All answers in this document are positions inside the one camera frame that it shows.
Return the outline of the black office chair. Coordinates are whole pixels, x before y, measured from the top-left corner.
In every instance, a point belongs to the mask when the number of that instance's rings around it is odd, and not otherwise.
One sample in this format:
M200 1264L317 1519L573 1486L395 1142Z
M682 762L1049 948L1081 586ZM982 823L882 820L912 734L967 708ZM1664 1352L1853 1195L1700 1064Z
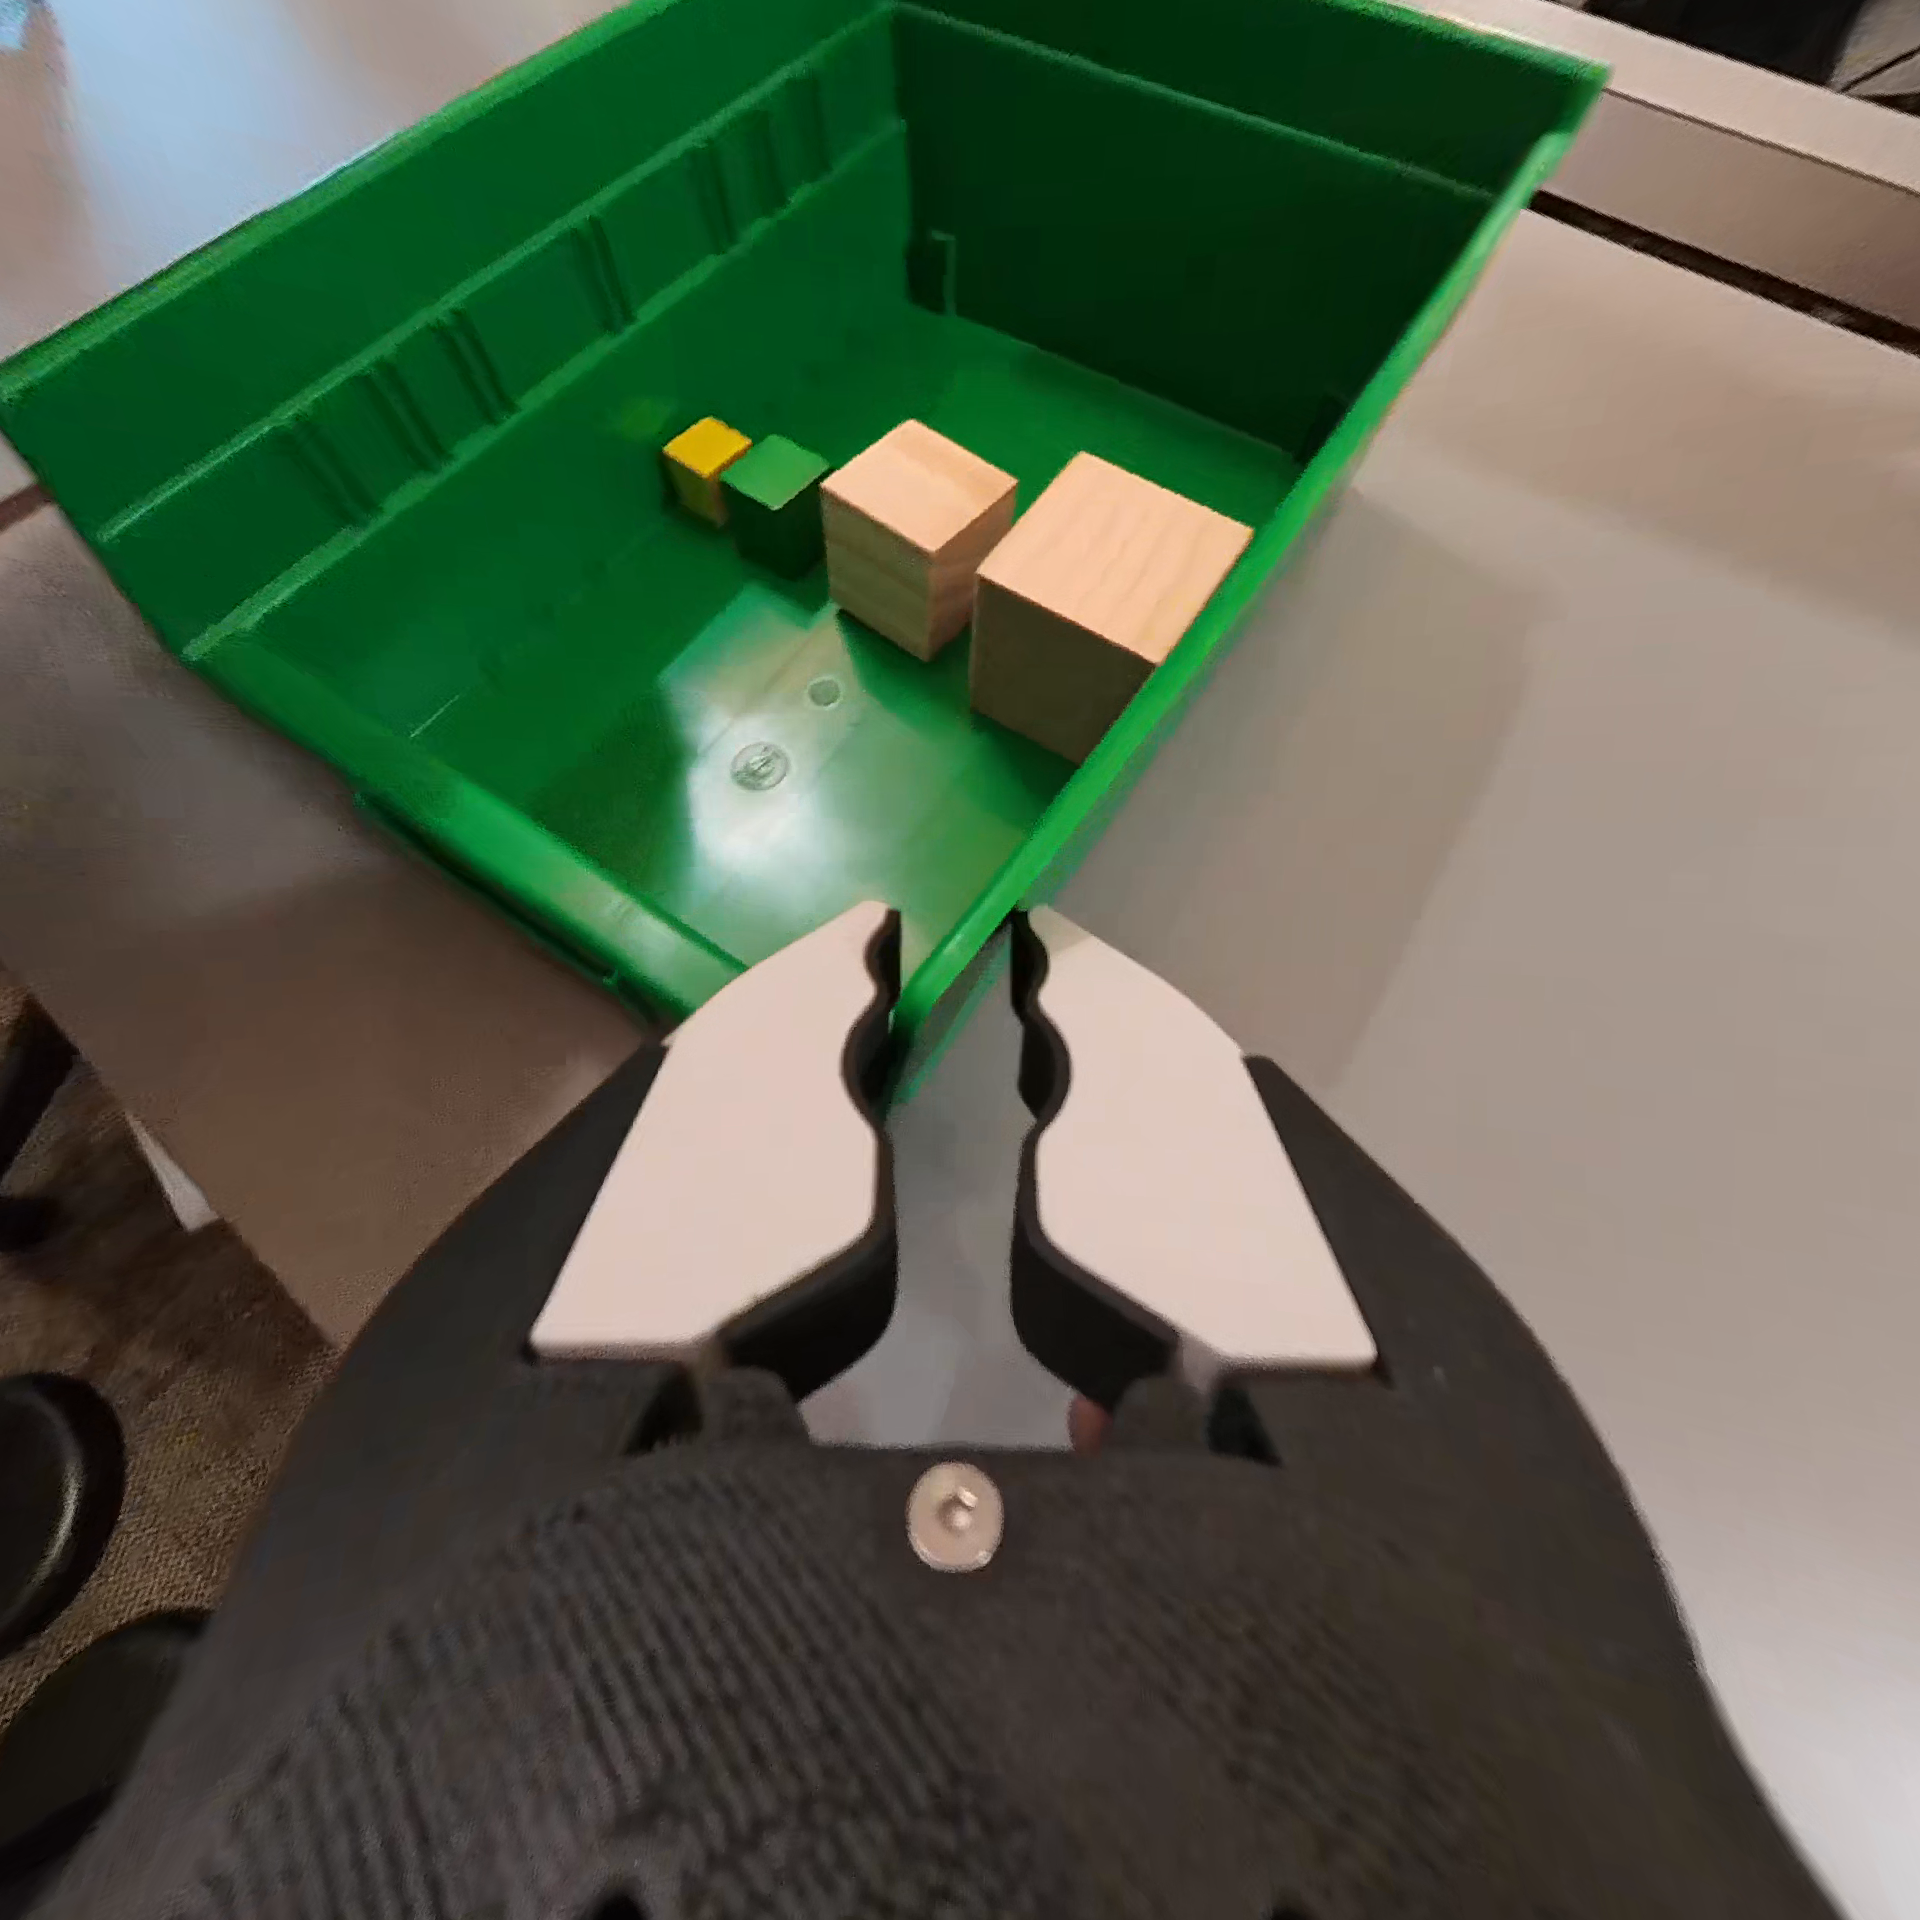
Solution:
M82 1592L127 1486L127 1441L85 1379L2 1379L2 1656L23 1649Z

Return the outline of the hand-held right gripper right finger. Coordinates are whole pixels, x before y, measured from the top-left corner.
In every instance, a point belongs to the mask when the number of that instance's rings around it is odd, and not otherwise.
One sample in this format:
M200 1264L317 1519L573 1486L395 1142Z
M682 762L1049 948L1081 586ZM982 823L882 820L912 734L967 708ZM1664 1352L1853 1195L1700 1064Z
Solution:
M1105 1410L1379 1364L1253 1059L1189 996L1049 905L1010 924L1019 1344Z

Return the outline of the small yellow cube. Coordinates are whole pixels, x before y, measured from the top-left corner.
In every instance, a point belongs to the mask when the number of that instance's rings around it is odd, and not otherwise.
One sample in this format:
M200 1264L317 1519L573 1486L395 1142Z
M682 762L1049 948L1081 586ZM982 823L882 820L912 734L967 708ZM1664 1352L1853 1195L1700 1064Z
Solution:
M724 527L724 473L751 444L748 435L716 417L680 428L658 449L667 505L706 526Z

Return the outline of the grey desk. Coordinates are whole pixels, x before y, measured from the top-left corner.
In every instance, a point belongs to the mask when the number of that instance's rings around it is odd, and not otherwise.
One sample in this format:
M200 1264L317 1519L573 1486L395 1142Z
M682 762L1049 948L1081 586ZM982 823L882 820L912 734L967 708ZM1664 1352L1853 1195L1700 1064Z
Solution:
M1547 183L1067 875L1521 1307L1915 1916L1915 116L1569 4ZM333 1344L638 1041L3 531L3 965Z

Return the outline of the small green cube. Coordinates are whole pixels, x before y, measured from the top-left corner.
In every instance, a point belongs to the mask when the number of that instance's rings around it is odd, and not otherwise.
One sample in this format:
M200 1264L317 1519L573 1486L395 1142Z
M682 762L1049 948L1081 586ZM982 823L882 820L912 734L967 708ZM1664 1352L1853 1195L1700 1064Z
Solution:
M829 469L829 460L783 435L767 435L724 467L724 526L744 561L789 582L822 561Z

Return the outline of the medium wooden cube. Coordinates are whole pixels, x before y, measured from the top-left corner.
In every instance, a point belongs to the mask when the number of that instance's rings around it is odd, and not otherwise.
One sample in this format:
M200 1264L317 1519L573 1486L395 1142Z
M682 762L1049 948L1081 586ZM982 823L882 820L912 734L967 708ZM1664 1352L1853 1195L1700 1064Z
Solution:
M931 662L972 618L981 563L1012 529L1013 473L901 420L822 483L830 600Z

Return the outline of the large wooden cube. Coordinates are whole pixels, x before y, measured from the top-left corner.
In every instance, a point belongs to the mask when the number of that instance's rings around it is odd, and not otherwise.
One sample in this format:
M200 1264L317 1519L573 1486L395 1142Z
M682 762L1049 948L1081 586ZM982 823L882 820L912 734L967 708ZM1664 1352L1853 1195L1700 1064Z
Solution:
M1250 543L1247 521L1074 452L976 569L972 710L1084 762Z

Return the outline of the green plastic bin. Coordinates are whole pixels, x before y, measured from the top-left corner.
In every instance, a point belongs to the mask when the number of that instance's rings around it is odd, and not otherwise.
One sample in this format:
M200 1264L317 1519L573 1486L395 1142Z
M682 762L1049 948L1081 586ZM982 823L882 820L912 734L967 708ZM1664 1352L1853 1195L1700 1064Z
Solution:
M1177 725L1605 86L1394 4L630 4L3 361L157 643L620 999L858 899L914 1075ZM1091 767L668 502L923 420L1253 541Z

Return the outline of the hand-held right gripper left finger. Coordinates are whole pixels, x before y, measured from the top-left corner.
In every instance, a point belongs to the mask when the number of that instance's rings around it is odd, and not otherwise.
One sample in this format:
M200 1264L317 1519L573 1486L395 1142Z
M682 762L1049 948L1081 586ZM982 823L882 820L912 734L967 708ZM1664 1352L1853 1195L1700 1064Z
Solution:
M543 1361L758 1370L804 1401L899 1289L882 1126L899 913L865 899L667 1039L530 1329Z

